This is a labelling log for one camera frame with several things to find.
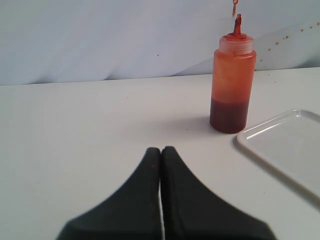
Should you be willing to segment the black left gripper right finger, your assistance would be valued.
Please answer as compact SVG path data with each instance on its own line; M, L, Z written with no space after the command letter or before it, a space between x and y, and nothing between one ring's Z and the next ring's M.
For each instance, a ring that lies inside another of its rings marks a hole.
M162 150L160 192L167 240L273 240L263 221L209 190L173 146Z

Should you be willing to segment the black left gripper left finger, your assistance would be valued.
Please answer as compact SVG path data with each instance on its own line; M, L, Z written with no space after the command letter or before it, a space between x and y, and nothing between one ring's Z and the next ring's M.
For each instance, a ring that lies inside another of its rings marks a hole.
M125 183L105 201L68 221L57 239L162 239L160 161L160 150L148 148Z

